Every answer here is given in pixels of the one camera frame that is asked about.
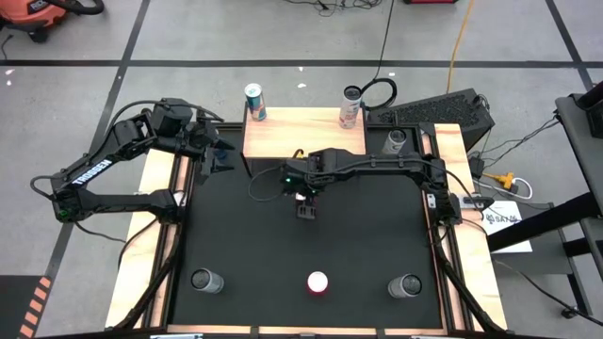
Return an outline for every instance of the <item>gray concrete floor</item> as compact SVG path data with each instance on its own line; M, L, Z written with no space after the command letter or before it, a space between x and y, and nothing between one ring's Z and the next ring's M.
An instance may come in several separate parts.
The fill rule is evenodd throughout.
M38 45L12 32L9 59L121 60L142 0L106 0L107 13L72 16ZM396 1L384 59L447 60L468 1L454 6L406 6ZM555 0L573 42L585 61L603 61L600 0ZM379 58L389 1L372 10L346 9L322 18L311 6L281 0L151 0L132 55L134 60L257 60ZM4 40L8 32L0 32ZM458 54L475 61L572 61L545 0L478 0ZM47 201L27 183L53 173L90 147L117 67L0 67L0 165L5 197L0 237L0 274L43 274L61 225ZM375 73L367 67L129 67L118 82L115 104L162 96L204 105L228 121L242 120L247 83L263 85L268 105L338 106L341 89L364 85ZM593 81L603 70L588 70ZM446 68L389 68L399 86L397 104L446 90ZM487 96L497 126L488 145L526 135L551 117L554 100L583 92L576 69L457 69L453 89L474 88ZM367 94L375 103L386 89ZM144 158L119 164L95 180L97 192L130 193L139 186ZM561 127L543 132L506 156L492 172L513 171L534 187L535 202L564 202L586 191L584 179ZM95 216L85 225L125 237L129 215ZM566 230L568 237L579 228ZM38 335L100 331L106 320L117 273L120 244L73 231ZM603 318L602 281L592 258L578 259L595 316ZM496 268L505 315L519 333L568 338L600 338L596 325L560 317L561 308L525 281ZM537 282L573 303L562 276Z

